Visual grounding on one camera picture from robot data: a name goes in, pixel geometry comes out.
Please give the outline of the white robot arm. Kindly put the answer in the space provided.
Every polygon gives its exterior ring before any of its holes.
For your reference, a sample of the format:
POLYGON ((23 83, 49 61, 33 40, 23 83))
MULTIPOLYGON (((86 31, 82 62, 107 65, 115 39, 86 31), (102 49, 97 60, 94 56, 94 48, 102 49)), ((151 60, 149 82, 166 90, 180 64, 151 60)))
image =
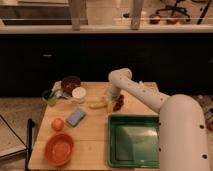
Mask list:
POLYGON ((159 114, 159 170, 211 171, 204 113, 188 95, 166 95, 132 80, 128 68, 111 71, 107 96, 117 99, 122 90, 159 114))

